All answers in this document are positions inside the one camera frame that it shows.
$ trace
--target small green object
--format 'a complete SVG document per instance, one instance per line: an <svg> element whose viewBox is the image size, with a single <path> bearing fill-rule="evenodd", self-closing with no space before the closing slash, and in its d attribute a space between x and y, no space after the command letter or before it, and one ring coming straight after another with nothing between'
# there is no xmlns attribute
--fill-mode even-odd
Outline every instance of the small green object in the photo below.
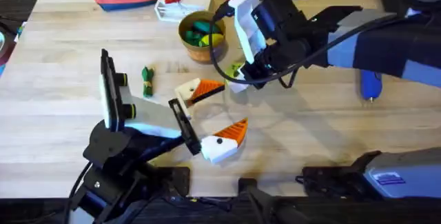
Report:
<svg viewBox="0 0 441 224"><path fill-rule="evenodd" d="M143 86L143 95L144 97L153 96L153 76L154 76L154 68L149 69L147 66L144 67L142 71L144 86Z"/></svg>
<svg viewBox="0 0 441 224"><path fill-rule="evenodd" d="M199 41L202 39L202 34L199 32L193 32L191 30L185 31L185 42L190 45L199 46Z"/></svg>
<svg viewBox="0 0 441 224"><path fill-rule="evenodd" d="M209 22L208 21L195 21L193 22L193 28L204 34L209 34ZM217 26L213 26L213 33L222 34L221 29Z"/></svg>

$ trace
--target blue object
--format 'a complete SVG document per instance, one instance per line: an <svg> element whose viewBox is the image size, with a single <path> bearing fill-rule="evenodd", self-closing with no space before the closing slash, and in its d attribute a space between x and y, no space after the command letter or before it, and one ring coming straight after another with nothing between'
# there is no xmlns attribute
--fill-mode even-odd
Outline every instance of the blue object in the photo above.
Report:
<svg viewBox="0 0 441 224"><path fill-rule="evenodd" d="M0 76L3 74L3 71L5 70L6 64L0 65Z"/></svg>
<svg viewBox="0 0 441 224"><path fill-rule="evenodd" d="M381 94L381 74L368 70L361 70L361 95L364 100L373 101Z"/></svg>

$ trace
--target wooden table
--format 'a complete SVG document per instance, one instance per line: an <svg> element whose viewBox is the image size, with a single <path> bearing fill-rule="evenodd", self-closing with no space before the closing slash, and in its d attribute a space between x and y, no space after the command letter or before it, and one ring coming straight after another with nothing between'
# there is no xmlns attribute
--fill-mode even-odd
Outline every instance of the wooden table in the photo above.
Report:
<svg viewBox="0 0 441 224"><path fill-rule="evenodd" d="M218 5L223 0L216 0ZM299 0L307 16L330 5L381 8L380 0ZM243 57L233 20L221 65ZM173 89L200 77L221 80L211 65L194 63L177 23L159 22L153 7L102 11L93 0L38 0L0 80L0 197L66 197L86 164L82 152L101 117L101 48L142 96L141 69L157 71L153 100L166 104ZM294 182L305 165L348 165L372 150L403 152L441 141L441 90L384 77L374 103L360 99L355 70L301 69L294 88L278 82L241 94L229 90L194 107L200 136L249 118L240 152L220 165L185 148L155 160L192 170L191 195L232 196L237 179L252 176L271 194L303 195Z"/></svg>

